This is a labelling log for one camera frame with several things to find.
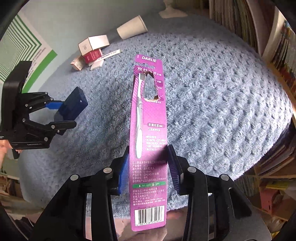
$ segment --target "toothbrush packaging card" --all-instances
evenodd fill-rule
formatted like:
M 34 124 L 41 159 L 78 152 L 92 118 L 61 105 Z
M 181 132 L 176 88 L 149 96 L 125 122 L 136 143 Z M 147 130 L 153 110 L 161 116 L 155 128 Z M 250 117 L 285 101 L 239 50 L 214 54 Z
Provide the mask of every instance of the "toothbrush packaging card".
M 129 155 L 131 227 L 141 231 L 166 223 L 167 118 L 161 60 L 138 54 L 135 62 L 147 64 L 134 67 Z M 148 77 L 154 81 L 153 99 L 144 98 Z

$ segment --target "barcode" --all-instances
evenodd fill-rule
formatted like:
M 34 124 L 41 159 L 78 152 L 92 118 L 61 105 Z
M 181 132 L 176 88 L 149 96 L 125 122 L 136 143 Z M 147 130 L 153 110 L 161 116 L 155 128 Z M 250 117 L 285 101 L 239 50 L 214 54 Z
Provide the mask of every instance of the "barcode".
M 165 219 L 164 206 L 135 210 L 136 226 L 163 222 L 164 219 Z

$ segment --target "plush mat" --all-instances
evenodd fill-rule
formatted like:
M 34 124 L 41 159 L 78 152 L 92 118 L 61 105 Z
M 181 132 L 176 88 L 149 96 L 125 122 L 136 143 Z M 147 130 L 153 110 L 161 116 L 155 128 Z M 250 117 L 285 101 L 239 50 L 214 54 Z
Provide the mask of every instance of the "plush mat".
M 73 173 L 95 174 L 122 156 L 129 144 L 133 58 L 141 53 L 163 61 L 168 143 L 204 173 L 238 178 L 275 143 L 292 116 L 291 103 L 264 62 L 235 34 L 213 21 L 144 18 L 148 33 L 111 44 L 122 49 L 100 69 L 72 70 L 73 56 L 40 91 L 65 100 L 79 86 L 88 107 L 77 127 L 56 135 L 49 149 L 27 150 L 19 159 L 26 200 L 46 206 Z M 32 115 L 53 120 L 45 109 Z M 186 206 L 168 182 L 168 210 Z M 115 217 L 129 216 L 128 194 L 113 198 Z

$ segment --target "blue gripper pad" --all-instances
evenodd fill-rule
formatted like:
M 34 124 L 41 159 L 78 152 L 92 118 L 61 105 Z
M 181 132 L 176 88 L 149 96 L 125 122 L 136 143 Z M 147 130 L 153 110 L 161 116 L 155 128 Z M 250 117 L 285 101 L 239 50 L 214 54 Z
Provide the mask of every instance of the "blue gripper pad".
M 87 107 L 84 92 L 76 87 L 54 115 L 54 121 L 74 121 Z

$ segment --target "metal screw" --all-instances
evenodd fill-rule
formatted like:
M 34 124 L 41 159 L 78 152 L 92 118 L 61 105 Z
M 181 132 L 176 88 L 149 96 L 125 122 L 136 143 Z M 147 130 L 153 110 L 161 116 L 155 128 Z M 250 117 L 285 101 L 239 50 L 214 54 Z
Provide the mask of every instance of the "metal screw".
M 221 175 L 221 179 L 224 180 L 224 181 L 228 181 L 229 180 L 229 176 L 226 175 L 226 174 L 222 174 Z
M 71 181 L 76 181 L 78 179 L 78 175 L 74 174 L 70 177 Z
M 192 172 L 192 173 L 196 172 L 195 167 L 188 167 L 187 170 L 188 170 L 188 172 Z
M 104 173 L 110 173 L 110 172 L 112 172 L 112 168 L 111 167 L 106 167 L 106 168 L 104 168 L 103 172 Z

